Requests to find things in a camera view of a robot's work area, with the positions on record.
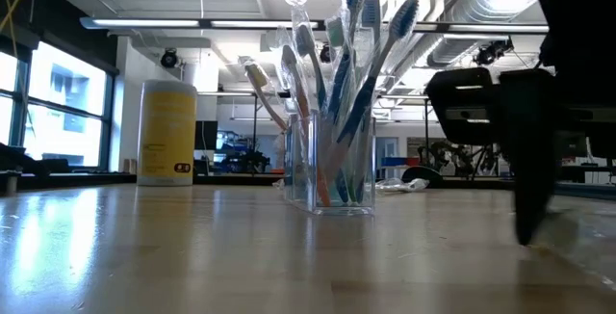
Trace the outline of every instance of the table surface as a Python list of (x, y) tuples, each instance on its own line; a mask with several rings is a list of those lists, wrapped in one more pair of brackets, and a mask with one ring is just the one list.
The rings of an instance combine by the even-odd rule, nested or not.
[(508, 192), (382, 196), (316, 217), (267, 187), (0, 197), (1, 313), (614, 313), (512, 235)]

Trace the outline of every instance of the black object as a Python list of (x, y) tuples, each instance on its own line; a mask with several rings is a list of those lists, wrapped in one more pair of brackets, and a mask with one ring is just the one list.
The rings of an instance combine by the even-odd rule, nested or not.
[(326, 63), (326, 64), (331, 63), (331, 53), (330, 53), (329, 43), (326, 43), (323, 46), (323, 49), (321, 49), (321, 52), (319, 54), (319, 58), (321, 59), (322, 63)]
[(49, 169), (41, 162), (24, 154), (25, 148), (0, 143), (0, 170), (22, 170), (36, 176), (49, 175)]
[(502, 58), (506, 52), (513, 50), (513, 41), (494, 40), (490, 44), (479, 47), (479, 53), (473, 58), (477, 65), (491, 65)]
[(195, 150), (216, 150), (218, 121), (198, 121), (194, 131)]
[(180, 60), (177, 58), (177, 49), (167, 48), (161, 58), (161, 65), (165, 68), (175, 68)]
[(437, 73), (426, 89), (448, 139), (498, 143), (508, 157), (515, 173), (515, 225), (521, 245), (530, 242), (547, 216), (562, 156), (557, 131), (582, 132), (594, 156), (616, 155), (610, 134), (616, 126), (613, 88), (605, 82), (604, 71), (592, 68), (609, 66), (613, 55), (579, 55), (604, 53), (605, 43), (571, 36), (578, 26), (571, 2), (539, 0), (550, 27), (540, 60), (555, 66), (555, 76), (541, 69), (507, 71), (500, 75), (500, 84), (493, 85), (487, 70), (460, 69)]
[(430, 182), (431, 185), (435, 185), (436, 183), (443, 180), (443, 175), (438, 171), (431, 169), (425, 166), (413, 166), (404, 171), (402, 174), (402, 181), (404, 183), (410, 183), (413, 179), (425, 179)]
[(263, 173), (270, 164), (270, 158), (261, 151), (249, 149), (244, 154), (227, 154), (220, 164), (232, 173)]
[(207, 156), (205, 157), (205, 160), (194, 159), (192, 163), (192, 175), (193, 176), (198, 176), (199, 174), (210, 175), (209, 162), (210, 160), (208, 160)]

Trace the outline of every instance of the clear acrylic holder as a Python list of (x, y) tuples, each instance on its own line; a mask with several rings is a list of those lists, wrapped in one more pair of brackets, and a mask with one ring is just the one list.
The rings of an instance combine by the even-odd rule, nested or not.
[[(302, 127), (308, 132), (304, 135)], [(375, 186), (375, 140), (374, 140), (374, 121), (371, 120), (369, 127), (369, 138), (367, 149), (369, 151), (358, 151), (357, 146), (351, 146), (342, 166), (347, 190), (347, 201), (344, 202), (343, 195), (339, 193), (341, 181), (327, 180), (326, 190), (329, 195), (329, 205), (319, 195), (317, 188), (319, 161), (326, 157), (325, 154), (318, 153), (319, 147), (319, 117), (310, 116), (300, 119), (297, 115), (289, 119), (289, 128), (286, 134), (286, 153), (285, 153), (285, 198), (296, 207), (317, 215), (338, 215), (355, 216), (371, 215), (374, 212)], [(365, 166), (363, 193), (351, 194), (353, 185), (353, 174), (350, 170), (356, 168), (360, 156), (365, 156), (363, 160)]]

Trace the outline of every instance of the toothbrush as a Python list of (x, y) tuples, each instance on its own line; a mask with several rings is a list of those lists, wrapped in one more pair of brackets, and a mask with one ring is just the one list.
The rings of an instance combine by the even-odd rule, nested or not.
[(345, 84), (350, 78), (348, 77), (351, 64), (350, 46), (353, 44), (355, 26), (363, 3), (364, 0), (346, 0), (346, 7), (348, 8), (350, 14), (350, 21), (348, 23), (348, 43), (344, 45), (343, 57), (338, 64), (338, 69), (334, 75), (334, 88), (332, 90), (331, 97), (329, 98), (329, 106), (327, 109), (327, 116), (331, 119), (333, 125), (338, 122), (338, 113), (340, 112), (342, 94), (345, 90)]
[(261, 90), (262, 87), (268, 84), (268, 78), (266, 78), (266, 75), (263, 70), (256, 64), (245, 65), (244, 69), (246, 70), (246, 75), (248, 76), (250, 84), (252, 84), (252, 88), (254, 88), (255, 93), (257, 94), (257, 96), (259, 96), (259, 99), (261, 99), (261, 103), (266, 108), (271, 118), (273, 118), (273, 120), (278, 124), (278, 126), (280, 126), (283, 131), (286, 131), (287, 123), (278, 114), (274, 112), (273, 108), (271, 108), (270, 103), (266, 99), (266, 96)]
[(338, 136), (336, 143), (330, 151), (332, 157), (329, 160), (327, 169), (331, 172), (338, 170), (340, 165), (345, 160), (345, 156), (348, 153), (355, 133), (362, 121), (362, 118), (366, 112), (370, 109), (372, 104), (372, 96), (374, 94), (374, 88), (376, 86), (376, 78), (380, 72), (380, 69), (387, 59), (387, 55), (396, 43), (396, 41), (404, 38), (415, 26), (415, 18), (419, 8), (418, 0), (406, 0), (399, 10), (394, 15), (392, 22), (389, 26), (389, 37), (387, 42), (383, 46), (381, 53), (377, 56), (376, 62), (372, 64), (368, 79), (364, 85), (360, 88), (359, 92), (355, 96), (355, 101), (351, 108), (345, 126), (342, 132)]
[[(308, 137), (308, 120), (310, 117), (310, 107), (308, 106), (308, 99), (306, 98), (306, 92), (302, 87), (301, 77), (297, 68), (297, 58), (293, 49), (287, 44), (282, 47), (282, 65), (284, 65), (293, 76), (295, 84), (295, 95), (297, 99), (297, 108), (299, 116), (301, 117), (301, 127), (304, 131), (304, 140)], [(329, 207), (331, 200), (329, 199), (329, 193), (327, 192), (327, 182), (321, 171), (321, 166), (317, 166), (317, 193), (321, 197), (323, 205)]]
[[(380, 55), (380, 36), (381, 36), (381, 3), (380, 0), (364, 0), (364, 10), (362, 11), (362, 27), (372, 28), (372, 38), (374, 42), (374, 55)], [(357, 144), (357, 153), (360, 154), (357, 164), (355, 164), (355, 175), (351, 180), (351, 191), (354, 194), (358, 203), (364, 199), (364, 176), (366, 175), (366, 159), (364, 154), (368, 150), (368, 141), (370, 139), (370, 120), (371, 115), (365, 113), (362, 117), (361, 126), (359, 128), (359, 140)]]
[(299, 56), (310, 56), (312, 67), (315, 70), (315, 79), (317, 80), (317, 99), (319, 101), (319, 110), (321, 110), (325, 104), (325, 84), (323, 82), (319, 59), (317, 58), (315, 41), (313, 40), (311, 30), (306, 25), (302, 24), (297, 28), (295, 44), (297, 46), (297, 53)]
[[(315, 51), (315, 42), (313, 40), (312, 34), (310, 33), (310, 30), (306, 25), (299, 25), (299, 27), (297, 28), (295, 42), (297, 45), (297, 53), (299, 54), (299, 56), (310, 56), (310, 61), (312, 62), (313, 68), (315, 70), (315, 78), (317, 80), (317, 97), (319, 101), (319, 110), (322, 111), (325, 106), (325, 84), (323, 83), (321, 66), (319, 65), (319, 60), (317, 59), (317, 53)], [(338, 195), (340, 196), (341, 201), (343, 203), (347, 203), (348, 189), (345, 183), (345, 176), (341, 170), (338, 171), (338, 174), (336, 176), (336, 189), (338, 190)]]

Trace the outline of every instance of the blue toothbrush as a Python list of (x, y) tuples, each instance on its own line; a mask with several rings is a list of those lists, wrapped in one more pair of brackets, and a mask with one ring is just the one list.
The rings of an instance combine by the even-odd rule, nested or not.
[[(343, 92), (347, 89), (347, 83), (350, 80), (350, 65), (351, 65), (351, 53), (350, 46), (353, 43), (355, 35), (355, 27), (357, 26), (357, 19), (364, 0), (346, 0), (346, 7), (349, 10), (349, 23), (348, 23), (348, 43), (345, 43), (343, 49), (343, 57), (338, 64), (338, 69), (334, 75), (334, 86), (331, 96), (329, 97), (329, 105), (327, 108), (326, 118), (323, 121), (323, 128), (321, 133), (321, 144), (329, 145), (331, 142), (331, 134), (335, 130), (335, 125), (338, 124), (338, 117), (340, 113), (340, 106), (343, 99)], [(348, 191), (345, 183), (345, 176), (340, 169), (336, 174), (336, 189), (344, 203), (348, 202)]]
[(340, 105), (342, 101), (342, 94), (345, 91), (347, 82), (350, 80), (350, 64), (351, 64), (351, 48), (353, 39), (355, 38), (355, 27), (357, 26), (357, 19), (361, 8), (364, 4), (364, 0), (346, 0), (346, 7), (349, 10), (349, 23), (348, 23), (348, 42), (343, 47), (343, 57), (338, 64), (338, 69), (334, 75), (334, 87), (332, 89), (331, 96), (329, 97), (329, 106), (327, 108), (327, 118), (333, 125), (338, 123), (338, 114), (340, 112)]
[(411, 31), (411, 28), (414, 27), (418, 9), (418, 0), (406, 0), (402, 6), (400, 6), (396, 15), (394, 15), (394, 19), (392, 19), (389, 26), (389, 37), (387, 38), (387, 42), (380, 55), (378, 55), (376, 62), (372, 64), (368, 79), (355, 96), (345, 126), (338, 136), (333, 149), (329, 152), (332, 155), (329, 162), (330, 166), (327, 167), (330, 171), (337, 171), (345, 160), (345, 156), (347, 156), (348, 149), (357, 133), (362, 118), (372, 105), (372, 96), (380, 69), (383, 67), (385, 59), (387, 59), (387, 55), (396, 41), (404, 38)]
[[(381, 37), (381, 2), (380, 0), (364, 0), (364, 10), (362, 11), (362, 27), (372, 28), (372, 38), (374, 42), (374, 55), (380, 55), (380, 37)], [(364, 200), (364, 176), (366, 175), (366, 159), (368, 158), (364, 154), (368, 151), (368, 141), (370, 139), (370, 120), (371, 115), (365, 113), (362, 117), (361, 126), (359, 128), (357, 153), (359, 157), (357, 164), (355, 165), (355, 173), (351, 180), (351, 190), (354, 193), (351, 196), (355, 196), (357, 203), (361, 203)]]

